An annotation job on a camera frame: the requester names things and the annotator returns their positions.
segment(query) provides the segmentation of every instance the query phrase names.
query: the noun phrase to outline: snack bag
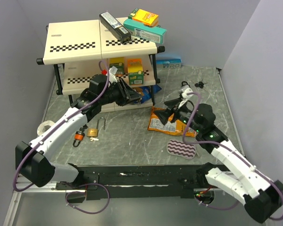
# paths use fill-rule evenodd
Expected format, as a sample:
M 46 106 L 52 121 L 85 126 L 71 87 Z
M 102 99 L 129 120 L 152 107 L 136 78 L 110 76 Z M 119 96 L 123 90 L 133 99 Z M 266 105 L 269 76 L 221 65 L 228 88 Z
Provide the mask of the snack bag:
M 173 115 L 171 115 L 168 118 L 167 124 L 163 125 L 160 122 L 159 118 L 154 114 L 155 110 L 163 110 L 163 109 L 152 107 L 150 122 L 148 126 L 149 131 L 157 131 L 174 136 L 180 136 L 183 134 L 184 129 L 186 127 L 186 125 L 183 122 L 176 120 L 174 123 L 171 123 L 171 120 L 173 119 Z M 189 128 L 188 132 L 186 133 L 187 137 L 196 137 L 196 135 L 197 135 L 196 131 L 192 130 L 191 128 Z
M 142 104 L 144 102 L 146 102 L 147 100 L 151 99 L 151 89 L 149 86 L 141 86 L 141 87 L 135 87 L 132 88 L 134 89 L 136 92 L 138 92 L 139 94 L 141 94 L 141 100 L 140 101 L 135 101 L 134 104 Z M 154 94 L 156 94 L 157 92 L 161 91 L 161 87 L 159 87 L 159 85 L 154 85 L 153 86 L 153 91 Z

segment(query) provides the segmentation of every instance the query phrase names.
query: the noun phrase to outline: small black object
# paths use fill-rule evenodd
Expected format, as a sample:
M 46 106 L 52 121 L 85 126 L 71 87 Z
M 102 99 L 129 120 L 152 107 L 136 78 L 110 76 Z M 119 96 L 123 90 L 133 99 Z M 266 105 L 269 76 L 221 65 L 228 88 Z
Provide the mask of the small black object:
M 190 87 L 190 85 L 188 84 L 187 81 L 182 81 L 182 82 L 181 82 L 181 87 L 182 87 L 182 86 L 186 86 L 186 85 L 188 85 L 188 86 Z
M 195 199 L 198 199 L 200 202 L 206 205 L 211 204 L 214 198 L 215 198 L 215 193 L 212 191 L 208 191 L 207 193 L 199 194 L 199 195 L 195 194 Z
M 109 12 L 100 14 L 100 22 L 114 35 L 122 44 L 131 41 L 131 33 L 124 28 Z
M 157 47 L 157 53 L 163 53 L 163 52 L 165 52 L 165 50 L 166 50 L 166 47 L 164 47 L 164 46 L 158 46 Z
M 204 88 L 204 83 L 203 82 L 198 82 L 198 83 L 195 83 L 195 87 L 199 87 L 200 89 L 203 89 Z

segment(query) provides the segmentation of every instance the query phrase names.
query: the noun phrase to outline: gold padlock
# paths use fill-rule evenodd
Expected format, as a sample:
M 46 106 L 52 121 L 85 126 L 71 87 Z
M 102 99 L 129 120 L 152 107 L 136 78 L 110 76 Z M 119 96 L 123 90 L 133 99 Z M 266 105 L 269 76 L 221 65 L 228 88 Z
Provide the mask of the gold padlock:
M 103 118 L 103 117 L 100 117 L 98 119 L 97 124 L 96 124 L 96 129 L 88 128 L 88 130 L 87 130 L 87 137 L 89 137 L 90 140 L 92 140 L 92 137 L 98 137 L 98 135 L 99 135 L 99 122 L 100 122 L 101 119 L 104 119 L 104 130 L 105 130 L 105 128 L 106 128 L 106 119 Z

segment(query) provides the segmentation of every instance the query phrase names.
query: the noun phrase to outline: key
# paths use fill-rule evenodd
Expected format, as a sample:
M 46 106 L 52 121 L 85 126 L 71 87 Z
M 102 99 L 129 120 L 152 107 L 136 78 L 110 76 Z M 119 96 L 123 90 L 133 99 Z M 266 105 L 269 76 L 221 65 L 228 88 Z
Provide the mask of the key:
M 90 138 L 90 141 L 97 141 L 97 140 L 99 140 L 99 139 L 97 139 L 97 138 L 95 138 L 95 137 L 91 137 L 91 138 Z

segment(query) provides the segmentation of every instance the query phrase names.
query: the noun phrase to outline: orange snack bag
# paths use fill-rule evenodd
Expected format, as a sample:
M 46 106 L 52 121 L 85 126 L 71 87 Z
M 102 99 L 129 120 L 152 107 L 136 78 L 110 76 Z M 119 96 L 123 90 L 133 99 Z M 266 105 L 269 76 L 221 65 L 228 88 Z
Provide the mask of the orange snack bag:
M 159 118 L 154 114 L 155 110 L 163 110 L 163 109 L 152 107 L 148 130 L 162 132 L 174 136 L 180 136 L 183 134 L 184 129 L 186 127 L 186 125 L 183 122 L 176 120 L 174 123 L 171 123 L 171 120 L 173 119 L 173 115 L 171 115 L 168 118 L 168 122 L 166 123 L 166 125 L 163 125 L 160 122 Z M 197 135 L 196 131 L 192 130 L 191 128 L 186 133 L 187 137 L 196 137 L 196 135 Z

